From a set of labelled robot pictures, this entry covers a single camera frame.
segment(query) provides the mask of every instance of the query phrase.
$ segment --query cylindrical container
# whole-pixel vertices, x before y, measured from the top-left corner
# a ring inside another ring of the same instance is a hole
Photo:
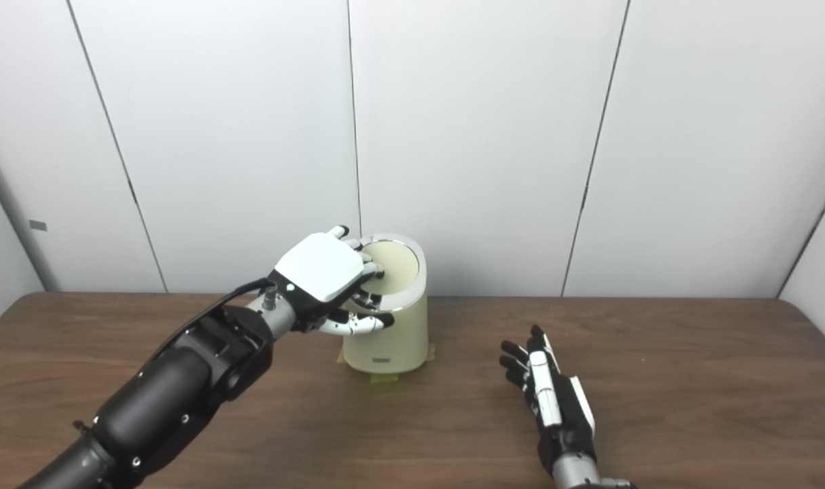
[[[381,295],[375,312],[390,312],[394,325],[382,331],[343,338],[345,362],[369,374],[401,374],[427,359],[427,266],[425,254],[412,239],[399,234],[375,234],[361,239],[361,251],[385,269],[362,288]],[[374,312],[350,302],[358,312]]]

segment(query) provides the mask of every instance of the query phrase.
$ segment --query metal rim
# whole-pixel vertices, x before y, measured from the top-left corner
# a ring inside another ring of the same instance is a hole
[[[419,262],[419,273],[415,279],[413,279],[412,284],[394,294],[385,294],[382,296],[381,302],[379,302],[377,312],[395,312],[395,310],[403,309],[415,303],[415,301],[419,300],[419,297],[425,293],[427,266],[425,264],[425,253],[421,250],[418,242],[401,234],[379,233],[372,236],[365,236],[365,238],[361,238],[361,247],[366,247],[366,245],[371,245],[374,242],[385,241],[396,242],[398,245],[404,245],[404,247],[409,248],[412,254],[415,255],[415,259]]]

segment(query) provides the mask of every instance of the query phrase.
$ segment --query robotic arm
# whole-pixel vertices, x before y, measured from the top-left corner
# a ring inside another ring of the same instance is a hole
[[[531,328],[527,350],[503,341],[500,365],[524,393],[540,430],[540,463],[558,489],[636,489],[625,479],[600,477],[593,451],[593,414],[577,377],[561,374],[540,326]]]
[[[180,326],[102,405],[92,426],[21,489],[131,489],[161,470],[270,368],[286,332],[351,335],[387,328],[391,314],[340,307],[384,270],[337,226],[307,236],[266,277],[241,285]],[[247,307],[227,306],[258,291]]]

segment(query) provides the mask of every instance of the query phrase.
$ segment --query small sticker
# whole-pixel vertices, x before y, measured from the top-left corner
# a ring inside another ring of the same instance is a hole
[[[379,384],[381,382],[397,382],[397,374],[372,374],[370,376],[371,384]]]
[[[35,231],[47,231],[47,223],[34,219],[29,220],[29,227]]]

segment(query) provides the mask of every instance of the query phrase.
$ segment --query black cable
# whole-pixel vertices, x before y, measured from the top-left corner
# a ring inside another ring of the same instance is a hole
[[[165,338],[164,341],[162,342],[162,344],[160,344],[158,346],[158,348],[155,350],[155,352],[152,353],[152,355],[150,355],[150,359],[147,360],[147,362],[150,362],[151,360],[156,359],[158,357],[158,355],[160,355],[161,352],[164,352],[165,348],[167,348],[168,344],[170,344],[171,341],[176,340],[176,338],[177,338],[177,336],[179,336],[180,332],[185,331],[187,328],[189,328],[190,326],[192,326],[195,323],[199,322],[201,319],[204,319],[204,316],[207,316],[207,314],[210,314],[210,312],[212,310],[216,309],[217,307],[225,306],[225,304],[227,304],[230,300],[234,300],[237,297],[241,297],[242,295],[246,294],[247,292],[252,292],[252,291],[257,291],[257,290],[263,289],[263,288],[267,287],[267,285],[269,285],[269,284],[270,284],[270,281],[267,279],[267,276],[263,276],[263,278],[259,278],[258,280],[247,282],[247,284],[241,285],[238,288],[234,289],[233,291],[225,294],[225,296],[221,297],[220,300],[214,302],[210,307],[208,307],[208,309],[202,310],[202,312],[198,313],[197,316],[195,316],[192,319],[189,319],[188,321],[183,323],[182,326],[180,326],[173,333],[171,333],[171,336]]]

